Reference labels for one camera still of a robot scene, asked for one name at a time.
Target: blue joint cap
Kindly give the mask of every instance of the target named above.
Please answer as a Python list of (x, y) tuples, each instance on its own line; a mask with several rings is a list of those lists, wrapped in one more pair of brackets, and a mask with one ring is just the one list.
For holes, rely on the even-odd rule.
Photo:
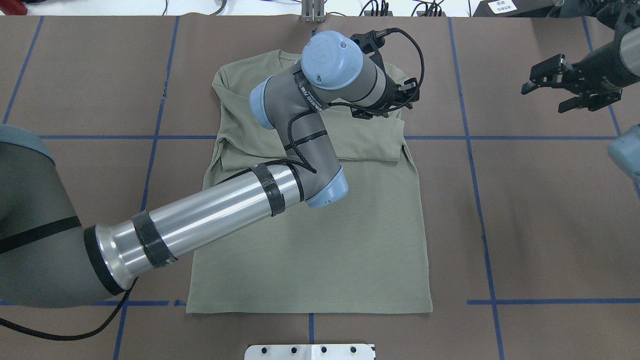
[(344, 88), (360, 75), (362, 56), (360, 47), (343, 34), (321, 31), (302, 50), (302, 72), (319, 88)]
[(319, 209), (342, 199), (348, 192), (347, 178), (344, 177), (344, 172), (340, 167), (338, 174), (320, 192), (307, 200), (307, 205), (312, 209)]
[(253, 88), (253, 90), (251, 90), (251, 95), (249, 95), (249, 108), (251, 109), (253, 116), (258, 119), (258, 123), (267, 130), (275, 129), (275, 127), (273, 127), (269, 122), (269, 119), (267, 118), (267, 111), (264, 108), (264, 89), (267, 87), (267, 81), (271, 78), (272, 76), (268, 77), (267, 80)]
[(613, 140), (607, 151), (622, 171), (640, 183), (640, 125), (632, 126), (626, 133)]
[(47, 147), (44, 145), (38, 135), (32, 133), (27, 129), (21, 127), (0, 124), (0, 142), (12, 143), (15, 145), (27, 147), (31, 150), (35, 150), (44, 156), (47, 156), (53, 163), (53, 156), (47, 151)]

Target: red object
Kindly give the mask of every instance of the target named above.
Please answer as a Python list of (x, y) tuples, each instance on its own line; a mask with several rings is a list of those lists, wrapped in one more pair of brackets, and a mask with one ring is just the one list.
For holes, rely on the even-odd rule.
[(27, 7), (20, 0), (0, 0), (0, 11), (5, 15), (27, 15)]

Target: green shirt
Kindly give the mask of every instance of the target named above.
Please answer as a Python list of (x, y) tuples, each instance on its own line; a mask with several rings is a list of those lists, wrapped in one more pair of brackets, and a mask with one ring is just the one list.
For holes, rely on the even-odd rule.
[[(204, 188), (285, 157), (275, 130), (251, 114), (251, 90), (297, 54), (271, 51), (223, 66), (213, 88), (222, 116)], [(386, 70), (397, 82), (404, 74)], [(427, 247), (418, 173), (400, 111), (354, 119), (321, 113), (349, 193), (321, 209), (297, 204), (196, 250), (188, 313), (427, 313)]]

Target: white sticker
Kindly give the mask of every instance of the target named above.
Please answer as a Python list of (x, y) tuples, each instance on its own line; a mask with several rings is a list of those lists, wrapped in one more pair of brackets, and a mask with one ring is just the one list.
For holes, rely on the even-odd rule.
[(493, 13), (508, 13), (514, 10), (518, 10), (518, 8), (513, 4), (511, 0), (498, 0), (492, 3), (489, 3), (489, 7)]

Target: white mounting plate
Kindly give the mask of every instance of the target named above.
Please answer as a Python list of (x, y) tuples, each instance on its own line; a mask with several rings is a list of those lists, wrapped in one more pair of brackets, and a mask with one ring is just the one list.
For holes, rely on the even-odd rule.
[(375, 348), (370, 344), (252, 345), (244, 360), (375, 360)]

